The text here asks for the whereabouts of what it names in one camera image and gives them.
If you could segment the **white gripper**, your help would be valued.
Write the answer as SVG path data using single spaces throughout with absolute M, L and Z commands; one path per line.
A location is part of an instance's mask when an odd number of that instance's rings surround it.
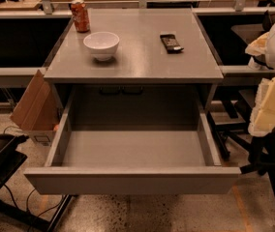
M 265 57 L 266 43 L 269 33 L 266 32 L 247 45 L 245 52 L 252 57 L 248 67 L 259 71 L 273 71 L 267 66 Z M 263 137 L 271 133 L 275 128 L 275 77 L 264 78 L 257 90 L 255 106 L 250 116 L 248 132 L 252 136 Z

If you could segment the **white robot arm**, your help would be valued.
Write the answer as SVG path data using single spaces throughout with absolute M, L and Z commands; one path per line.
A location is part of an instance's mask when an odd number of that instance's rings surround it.
M 265 56 L 268 68 L 275 70 L 275 23 L 271 29 L 251 42 L 245 52 L 252 56 Z M 255 107 L 250 116 L 248 132 L 263 137 L 275 128 L 275 77 L 263 79 L 257 90 Z

